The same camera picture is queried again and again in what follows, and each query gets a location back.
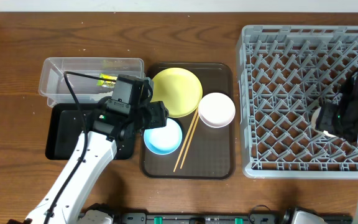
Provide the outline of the light blue bowl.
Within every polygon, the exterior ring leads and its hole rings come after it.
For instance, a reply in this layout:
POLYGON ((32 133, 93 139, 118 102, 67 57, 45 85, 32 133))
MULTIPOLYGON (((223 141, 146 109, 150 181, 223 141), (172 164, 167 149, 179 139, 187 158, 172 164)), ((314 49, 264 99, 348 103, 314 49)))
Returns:
POLYGON ((180 125, 173 119, 167 119, 167 125, 162 128, 146 129, 144 143, 146 148, 157 155, 167 155, 178 149, 183 138, 180 125))

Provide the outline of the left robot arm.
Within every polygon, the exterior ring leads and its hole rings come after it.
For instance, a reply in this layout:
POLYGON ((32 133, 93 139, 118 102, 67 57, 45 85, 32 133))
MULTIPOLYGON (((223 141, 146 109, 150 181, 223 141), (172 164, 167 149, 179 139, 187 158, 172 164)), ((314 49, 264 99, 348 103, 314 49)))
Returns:
POLYGON ((78 100, 75 105, 83 130, 66 166, 42 201, 24 223, 113 223, 114 216, 103 210, 81 209, 91 189, 118 152, 118 143, 145 129, 166 126, 169 115, 162 101, 152 102, 153 81, 118 75, 112 80, 111 96, 85 116, 78 100))

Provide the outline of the green orange snack wrapper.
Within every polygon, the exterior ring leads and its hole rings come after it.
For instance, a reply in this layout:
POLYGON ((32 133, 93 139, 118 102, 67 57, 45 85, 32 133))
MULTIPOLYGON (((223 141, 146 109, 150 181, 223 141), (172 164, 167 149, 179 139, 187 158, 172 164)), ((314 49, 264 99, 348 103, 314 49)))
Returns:
POLYGON ((117 76, 100 73, 99 80, 96 85, 104 88, 114 88, 116 80, 117 76))

